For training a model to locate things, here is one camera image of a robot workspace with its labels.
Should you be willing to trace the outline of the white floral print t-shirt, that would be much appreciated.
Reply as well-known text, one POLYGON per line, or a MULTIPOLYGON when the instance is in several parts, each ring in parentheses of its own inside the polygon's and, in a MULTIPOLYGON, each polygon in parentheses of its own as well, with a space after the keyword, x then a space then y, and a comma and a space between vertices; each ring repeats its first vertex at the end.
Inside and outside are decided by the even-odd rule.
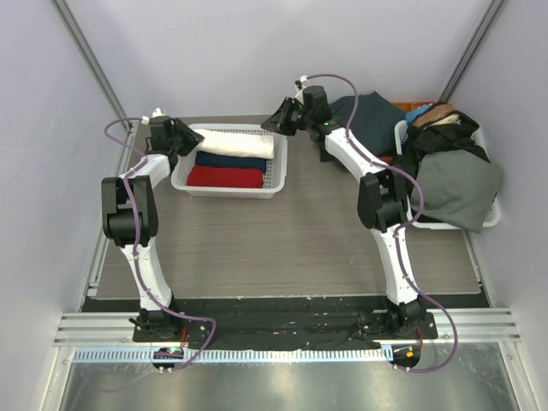
POLYGON ((206 129, 198 129, 197 133, 204 138, 198 145, 202 152, 239 158, 274 158, 275 144, 272 135, 206 129))

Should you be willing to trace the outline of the white plastic lattice basket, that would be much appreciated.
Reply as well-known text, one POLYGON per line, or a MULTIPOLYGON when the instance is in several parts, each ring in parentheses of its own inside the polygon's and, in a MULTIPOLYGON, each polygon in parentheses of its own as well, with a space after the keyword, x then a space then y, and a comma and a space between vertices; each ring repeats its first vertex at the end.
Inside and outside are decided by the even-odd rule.
POLYGON ((267 132, 257 124, 236 124, 236 123, 194 123, 190 125, 194 131, 207 129, 223 133, 239 134, 260 134, 270 135, 274 143, 274 158, 268 159, 266 172, 264 173, 264 184, 262 188, 214 188, 188 186, 187 179, 195 164, 195 153, 193 151, 186 157, 179 157, 179 162, 171 174, 170 182, 173 188, 185 191, 194 197, 234 197, 255 200, 271 199, 281 191, 285 184, 287 175, 288 141, 280 134, 267 132))

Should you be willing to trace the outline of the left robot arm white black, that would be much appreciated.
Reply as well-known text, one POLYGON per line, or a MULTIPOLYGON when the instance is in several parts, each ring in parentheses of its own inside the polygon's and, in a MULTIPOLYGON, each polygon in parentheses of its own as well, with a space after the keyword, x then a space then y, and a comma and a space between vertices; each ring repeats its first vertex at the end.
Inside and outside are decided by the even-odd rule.
POLYGON ((178 118, 156 109, 150 116, 136 117, 147 125, 150 136, 141 151, 115 138, 110 128, 104 134, 134 152, 139 161, 125 173, 101 181, 102 227, 126 258, 140 296, 140 310, 134 325, 137 342, 176 340, 183 332, 174 295, 159 262, 156 237, 159 229, 154 188, 171 176, 179 158, 190 154, 203 140, 178 118))

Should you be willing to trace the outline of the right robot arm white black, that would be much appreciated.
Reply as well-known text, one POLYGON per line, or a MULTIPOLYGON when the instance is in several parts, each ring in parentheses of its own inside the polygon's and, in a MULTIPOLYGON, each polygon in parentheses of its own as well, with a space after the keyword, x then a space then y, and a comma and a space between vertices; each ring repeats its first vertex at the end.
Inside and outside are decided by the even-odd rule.
POLYGON ((384 332, 408 337, 426 318, 426 308, 415 282, 408 249, 406 178, 373 156, 331 115, 322 86, 299 86, 262 129, 285 136, 306 131, 312 141, 338 160, 359 184, 357 213, 377 244, 386 282, 384 332))

